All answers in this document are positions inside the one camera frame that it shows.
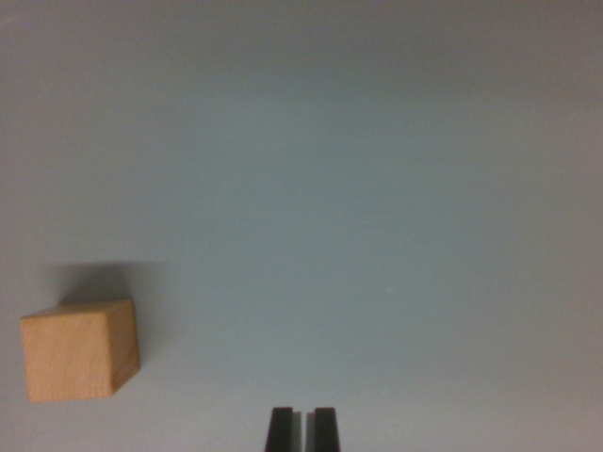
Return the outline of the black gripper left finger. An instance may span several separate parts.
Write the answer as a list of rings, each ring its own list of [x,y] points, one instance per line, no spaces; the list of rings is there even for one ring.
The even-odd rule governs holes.
[[[265,452],[302,450],[302,413],[292,407],[275,407],[269,419]]]

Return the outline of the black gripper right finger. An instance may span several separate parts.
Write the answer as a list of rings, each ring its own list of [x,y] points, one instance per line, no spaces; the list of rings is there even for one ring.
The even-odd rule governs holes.
[[[335,407],[319,407],[306,414],[305,452],[340,452]]]

